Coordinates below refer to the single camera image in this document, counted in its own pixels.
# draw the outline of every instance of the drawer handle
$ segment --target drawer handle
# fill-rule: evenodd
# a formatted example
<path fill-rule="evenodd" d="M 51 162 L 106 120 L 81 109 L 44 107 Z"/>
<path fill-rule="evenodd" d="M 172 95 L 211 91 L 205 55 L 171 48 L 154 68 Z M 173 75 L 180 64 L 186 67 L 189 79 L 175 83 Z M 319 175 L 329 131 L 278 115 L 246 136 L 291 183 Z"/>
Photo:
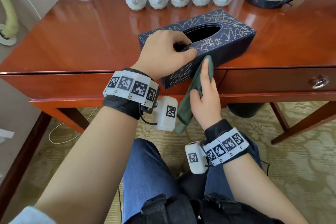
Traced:
<path fill-rule="evenodd" d="M 313 89 L 320 89 L 326 86 L 329 82 L 330 82 L 330 79 L 328 77 L 323 77 L 322 79 L 319 79 L 319 81 L 314 84 Z"/>

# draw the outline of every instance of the forearm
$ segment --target forearm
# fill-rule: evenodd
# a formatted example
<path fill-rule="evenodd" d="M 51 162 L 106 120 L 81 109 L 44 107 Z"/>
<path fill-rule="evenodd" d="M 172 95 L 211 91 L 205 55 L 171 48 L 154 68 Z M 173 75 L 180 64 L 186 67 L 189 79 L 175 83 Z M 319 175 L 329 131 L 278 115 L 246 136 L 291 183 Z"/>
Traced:
<path fill-rule="evenodd" d="M 285 224 L 308 223 L 249 154 L 223 165 L 235 200 Z"/>
<path fill-rule="evenodd" d="M 59 224 L 103 223 L 126 168 L 136 127 L 136 119 L 103 107 L 35 206 Z"/>

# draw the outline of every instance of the light blue sleeve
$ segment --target light blue sleeve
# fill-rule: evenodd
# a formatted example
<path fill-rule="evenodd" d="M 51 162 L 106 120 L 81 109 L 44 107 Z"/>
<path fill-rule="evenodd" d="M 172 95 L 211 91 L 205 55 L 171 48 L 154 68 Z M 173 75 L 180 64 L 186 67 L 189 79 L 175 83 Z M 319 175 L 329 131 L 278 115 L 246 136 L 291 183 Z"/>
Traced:
<path fill-rule="evenodd" d="M 34 207 L 28 206 L 19 213 L 9 224 L 57 224 L 48 215 Z"/>

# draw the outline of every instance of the hand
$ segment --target hand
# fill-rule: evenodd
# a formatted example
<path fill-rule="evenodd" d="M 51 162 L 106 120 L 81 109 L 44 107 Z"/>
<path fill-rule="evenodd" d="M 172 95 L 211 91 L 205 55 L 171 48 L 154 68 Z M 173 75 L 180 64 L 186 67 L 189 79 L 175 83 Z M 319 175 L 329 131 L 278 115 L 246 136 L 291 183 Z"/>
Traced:
<path fill-rule="evenodd" d="M 190 105 L 195 119 L 206 130 L 221 120 L 221 102 L 216 88 L 215 79 L 209 79 L 209 60 L 204 60 L 201 70 L 201 85 L 203 97 L 198 90 L 190 91 Z"/>
<path fill-rule="evenodd" d="M 175 43 L 191 44 L 191 40 L 179 31 L 158 30 L 150 35 L 143 47 L 138 61 L 131 67 L 137 69 L 154 81 L 174 73 L 196 57 L 197 50 L 176 52 Z"/>

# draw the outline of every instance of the desk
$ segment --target desk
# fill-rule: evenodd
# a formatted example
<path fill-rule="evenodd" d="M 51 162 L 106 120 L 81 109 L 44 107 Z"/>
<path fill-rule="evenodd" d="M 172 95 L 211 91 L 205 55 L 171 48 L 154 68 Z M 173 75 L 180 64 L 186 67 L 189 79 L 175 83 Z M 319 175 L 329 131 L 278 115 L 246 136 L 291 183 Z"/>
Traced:
<path fill-rule="evenodd" d="M 138 34 L 218 7 L 189 3 L 132 11 L 124 0 L 59 0 L 0 65 L 2 79 L 30 103 L 82 133 L 89 122 L 76 107 L 102 106 L 114 71 L 133 65 Z M 336 0 L 295 0 L 266 10 L 245 0 L 224 7 L 257 30 L 247 52 L 215 69 L 221 103 L 271 102 L 284 133 L 277 143 L 336 116 Z M 312 86 L 323 77 L 330 82 Z M 167 90 L 179 101 L 191 79 Z M 276 102 L 330 101 L 289 128 Z"/>

